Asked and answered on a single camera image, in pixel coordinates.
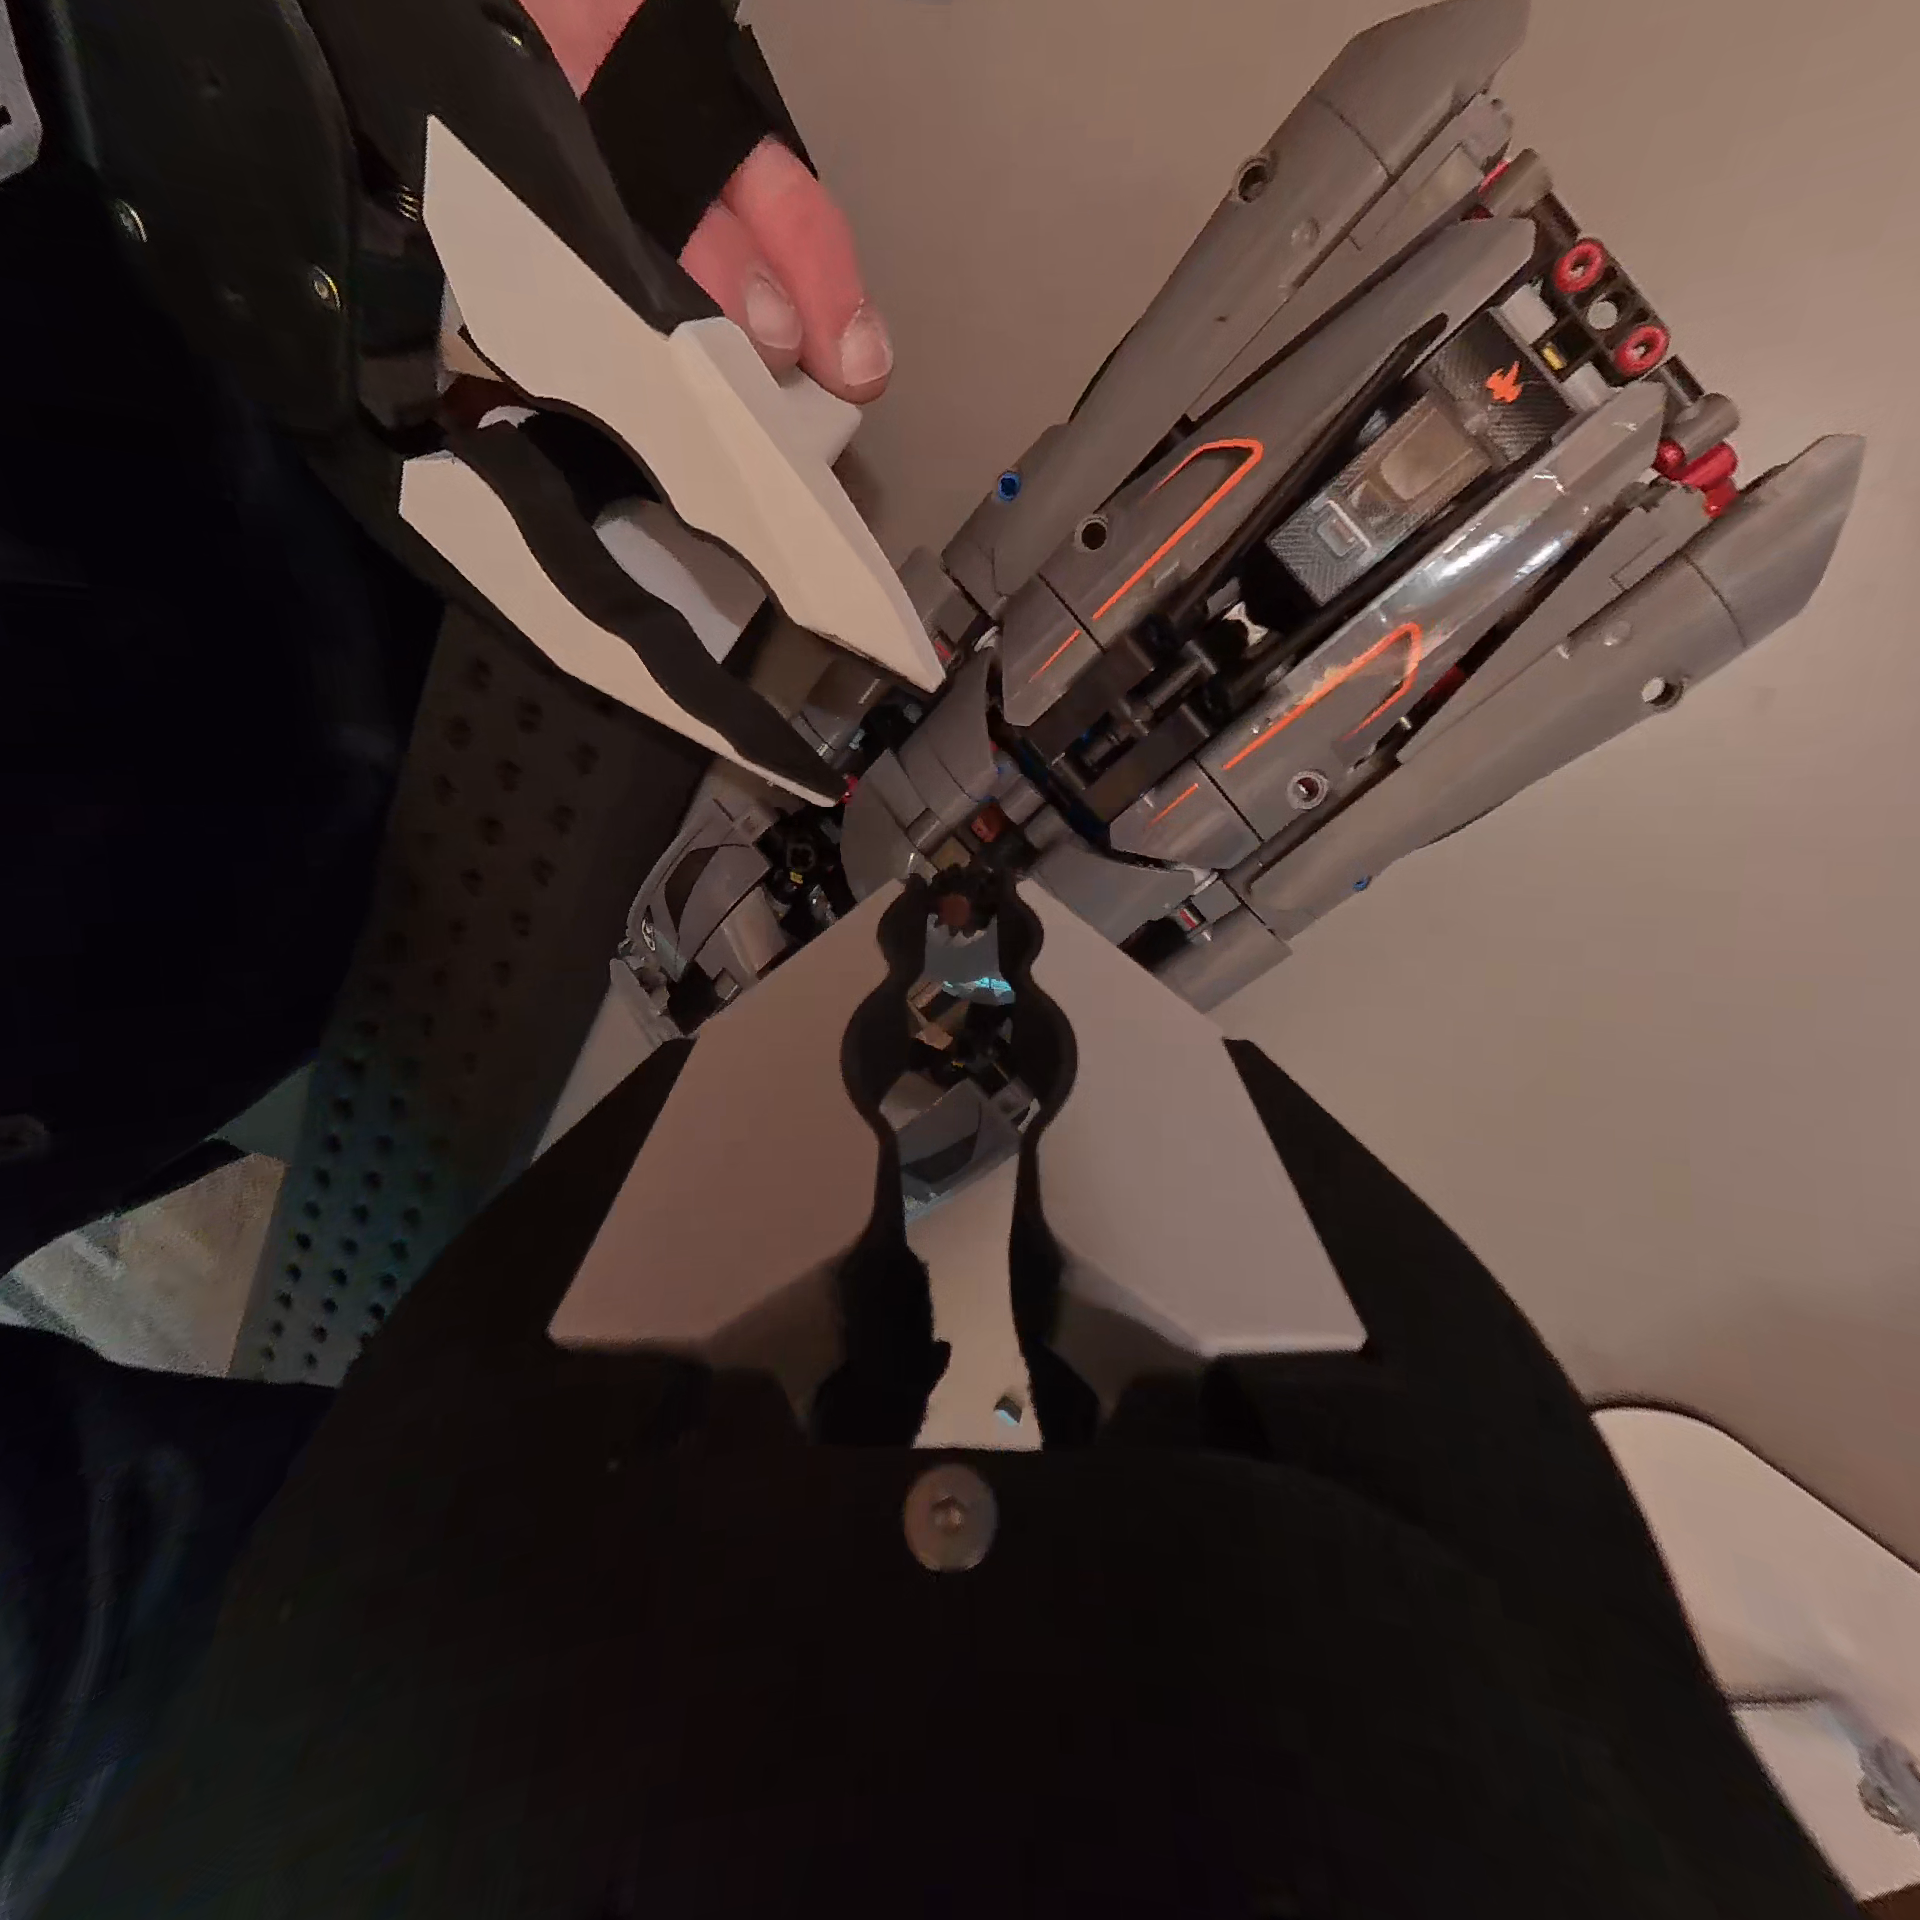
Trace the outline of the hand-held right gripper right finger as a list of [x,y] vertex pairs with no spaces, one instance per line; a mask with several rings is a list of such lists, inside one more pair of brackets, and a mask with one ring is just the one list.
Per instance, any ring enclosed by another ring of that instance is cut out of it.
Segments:
[[1091,924],[1008,889],[1017,1150],[1010,1308],[1043,1445],[1154,1379],[1368,1340],[1232,1044]]

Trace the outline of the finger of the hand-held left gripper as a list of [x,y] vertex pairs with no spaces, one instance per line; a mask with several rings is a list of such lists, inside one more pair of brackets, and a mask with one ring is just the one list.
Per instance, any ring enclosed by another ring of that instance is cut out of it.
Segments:
[[833,455],[810,446],[740,327],[700,318],[659,331],[439,117],[424,132],[424,222],[491,371],[607,427],[674,515],[735,550],[799,625],[918,687],[943,684]]
[[841,801],[802,733],[620,564],[520,422],[409,459],[400,517],[562,675],[810,805]]

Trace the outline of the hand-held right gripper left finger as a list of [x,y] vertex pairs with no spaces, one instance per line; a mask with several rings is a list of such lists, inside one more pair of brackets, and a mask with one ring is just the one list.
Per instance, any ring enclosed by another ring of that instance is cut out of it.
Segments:
[[678,1053],[546,1333],[776,1379],[812,1438],[908,1450],[948,1350],[895,1125],[934,891],[887,882]]

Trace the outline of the dark lego car model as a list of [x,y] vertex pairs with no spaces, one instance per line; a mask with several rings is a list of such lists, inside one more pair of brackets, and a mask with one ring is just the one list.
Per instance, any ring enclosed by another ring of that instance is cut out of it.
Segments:
[[1064,422],[902,564],[884,690],[663,508],[596,532],[828,771],[719,763],[634,900],[551,1131],[887,881],[1028,881],[1212,1013],[1406,854],[1796,620],[1866,438],[1742,476],[1739,412],[1518,149],[1530,5],[1355,34]]

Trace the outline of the person's left hand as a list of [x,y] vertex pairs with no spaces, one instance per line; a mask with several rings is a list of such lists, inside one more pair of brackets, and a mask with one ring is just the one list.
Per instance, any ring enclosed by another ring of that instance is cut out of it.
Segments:
[[844,210],[816,177],[755,31],[722,2],[528,2],[635,227],[761,362],[839,401],[896,354]]

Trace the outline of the black dimpled fabric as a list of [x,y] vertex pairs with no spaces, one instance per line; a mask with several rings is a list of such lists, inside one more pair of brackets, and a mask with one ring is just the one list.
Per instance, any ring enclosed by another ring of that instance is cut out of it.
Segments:
[[231,1375],[343,1381],[520,1178],[712,763],[447,613]]

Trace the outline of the white book stand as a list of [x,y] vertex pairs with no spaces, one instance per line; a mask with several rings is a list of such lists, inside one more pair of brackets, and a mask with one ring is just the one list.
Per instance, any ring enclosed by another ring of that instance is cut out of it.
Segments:
[[1860,1902],[1916,1890],[1918,1573],[1689,1413],[1595,1426],[1791,1812]]

